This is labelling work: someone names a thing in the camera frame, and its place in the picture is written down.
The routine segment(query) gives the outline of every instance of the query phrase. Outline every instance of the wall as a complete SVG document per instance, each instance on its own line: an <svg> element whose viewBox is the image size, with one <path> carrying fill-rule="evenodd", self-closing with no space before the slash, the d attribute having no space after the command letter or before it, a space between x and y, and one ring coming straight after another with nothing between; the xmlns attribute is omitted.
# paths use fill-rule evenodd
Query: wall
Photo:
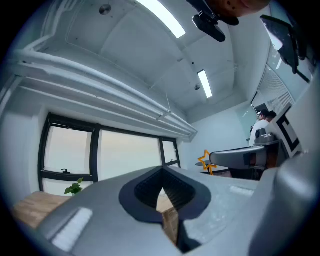
<svg viewBox="0 0 320 256"><path fill-rule="evenodd" d="M16 93L0 122L0 172L3 192L12 206L39 190L38 152L48 111Z"/></svg>
<svg viewBox="0 0 320 256"><path fill-rule="evenodd" d="M181 167L203 172L202 167L195 166L195 164L198 158L204 155L205 150L215 152L247 147L247 137L236 113L236 110L247 104L248 102L239 104L192 123L193 127L198 130L192 142L178 141Z"/></svg>

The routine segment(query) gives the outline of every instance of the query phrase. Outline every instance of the wooden surface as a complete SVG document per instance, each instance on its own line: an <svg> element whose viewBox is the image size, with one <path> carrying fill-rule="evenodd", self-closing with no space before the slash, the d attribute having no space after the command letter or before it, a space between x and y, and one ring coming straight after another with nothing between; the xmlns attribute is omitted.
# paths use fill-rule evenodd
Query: wooden surface
<svg viewBox="0 0 320 256"><path fill-rule="evenodd" d="M19 201L13 207L12 214L15 218L35 229L49 213L69 198L70 196L59 196L37 191Z"/></svg>
<svg viewBox="0 0 320 256"><path fill-rule="evenodd" d="M70 196L59 196L37 191L19 201L13 207L12 214L16 219L35 229L54 209L69 198ZM162 213L164 232L176 244L178 213L166 195L159 196L156 210Z"/></svg>

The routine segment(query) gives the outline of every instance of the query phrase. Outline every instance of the ceiling light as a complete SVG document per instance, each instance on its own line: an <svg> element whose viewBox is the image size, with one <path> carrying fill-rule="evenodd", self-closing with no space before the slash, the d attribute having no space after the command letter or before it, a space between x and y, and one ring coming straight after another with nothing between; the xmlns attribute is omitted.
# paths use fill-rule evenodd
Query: ceiling light
<svg viewBox="0 0 320 256"><path fill-rule="evenodd" d="M137 0L151 12L153 12L175 35L180 38L186 34L186 31L179 24L176 18L157 0Z"/></svg>
<svg viewBox="0 0 320 256"><path fill-rule="evenodd" d="M209 84L209 80L208 80L206 71L201 70L200 72L198 72L198 76L201 80L206 97L210 98L212 96L212 92L211 92L211 88L210 88L210 84Z"/></svg>

